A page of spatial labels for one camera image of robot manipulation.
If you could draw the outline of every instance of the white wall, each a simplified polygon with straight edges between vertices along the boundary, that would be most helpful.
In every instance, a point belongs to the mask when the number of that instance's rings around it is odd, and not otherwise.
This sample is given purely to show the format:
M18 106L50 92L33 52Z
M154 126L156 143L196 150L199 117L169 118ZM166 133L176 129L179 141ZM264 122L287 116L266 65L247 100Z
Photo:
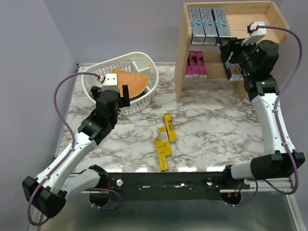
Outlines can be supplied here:
M23 179L52 161L62 124L54 88L76 71L42 0L0 1L0 230L27 230ZM68 107L72 84L58 100Z
M175 62L183 2L191 1L197 0L44 0L78 63L132 51Z
M302 65L297 76L281 99L281 107L284 120L298 152L304 152L308 158L308 33L307 27L307 7L306 0L284 0L280 10L287 20L290 28L296 32L303 43L304 57ZM280 89L284 86L286 80L291 75L298 60L298 45L293 38L289 36L279 51L280 57L273 72L278 80ZM300 185L295 194L302 218L308 228L308 162L299 169Z

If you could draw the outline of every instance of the yellow box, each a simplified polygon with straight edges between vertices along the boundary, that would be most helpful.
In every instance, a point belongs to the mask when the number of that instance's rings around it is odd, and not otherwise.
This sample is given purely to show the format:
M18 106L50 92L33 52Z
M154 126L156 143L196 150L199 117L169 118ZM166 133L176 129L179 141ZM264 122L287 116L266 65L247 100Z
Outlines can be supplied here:
M156 145L156 149L157 149L157 153L158 153L158 161L159 161L159 165L160 165L160 170L166 171L166 170L168 170L168 164L167 164L162 140L156 139L155 145Z
M165 156L172 155L172 150L171 150L166 127L159 128L159 133L160 133L160 139L162 140L162 143L163 143Z
M177 137L175 135L175 130L173 128L171 114L165 113L164 117L165 117L165 123L166 123L167 132L168 132L168 136L169 136L169 141L175 142L177 140Z

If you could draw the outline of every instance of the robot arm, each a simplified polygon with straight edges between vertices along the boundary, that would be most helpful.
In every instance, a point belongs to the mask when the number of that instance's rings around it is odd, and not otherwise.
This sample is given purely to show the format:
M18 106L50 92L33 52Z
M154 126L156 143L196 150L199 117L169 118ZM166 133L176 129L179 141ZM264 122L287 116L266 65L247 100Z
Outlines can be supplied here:
M247 27L250 37L232 38L227 45L220 47L222 62L238 64L241 69L244 88L257 112L264 139L264 156L226 167L233 179L262 180L291 176L294 168L286 145L292 152L297 168L305 161L304 154L296 152L289 138L279 102L277 109L274 108L279 88L270 73L279 57L279 46L269 40L258 43L266 35L266 29L257 29L258 25L264 25L264 22L254 22ZM279 117L281 127L278 127L275 116Z
M92 87L91 91L96 108L78 128L75 146L70 155L66 157L72 149L72 143L44 171L35 178L27 177L22 183L29 201L37 186L45 180L32 205L47 218L56 216L69 197L95 187L101 176L107 175L99 166L91 166L80 175L68 179L78 163L114 129L119 109L130 105L127 85L123 85L123 97L120 97L116 74L107 74L102 81L102 87ZM51 169L57 165L57 169L48 176Z

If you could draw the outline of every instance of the pink box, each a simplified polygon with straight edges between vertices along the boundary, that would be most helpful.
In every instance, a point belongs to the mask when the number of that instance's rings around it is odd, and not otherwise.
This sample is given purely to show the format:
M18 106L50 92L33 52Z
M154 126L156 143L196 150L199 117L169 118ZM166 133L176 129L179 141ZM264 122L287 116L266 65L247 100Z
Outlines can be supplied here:
M192 76L191 63L189 62L189 58L187 58L187 64L186 64L184 79L192 79L192 77L193 76Z
M195 51L189 52L189 61L191 63L191 70L192 70L192 78L199 78L199 68L198 68L198 61Z
M206 66L203 61L203 52L202 51L196 51L196 56L197 56L197 63L198 63L198 68L199 68L199 78L207 78L207 70Z

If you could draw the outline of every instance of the white marble surface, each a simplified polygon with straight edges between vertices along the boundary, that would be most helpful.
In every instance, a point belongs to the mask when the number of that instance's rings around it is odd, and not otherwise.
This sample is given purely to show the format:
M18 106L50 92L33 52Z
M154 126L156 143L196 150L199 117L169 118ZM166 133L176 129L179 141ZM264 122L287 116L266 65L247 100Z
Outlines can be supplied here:
M248 100L240 102L229 82L185 82L181 103L176 103L174 66L158 66L159 83L152 103L118 124L101 144L76 167L75 172L97 164L109 172L159 172L155 148L163 115L170 112L177 135L167 157L169 171L206 171L250 160L263 154L257 115ZM67 121L76 132L94 109L81 78L76 81ZM64 129L60 152L71 141Z

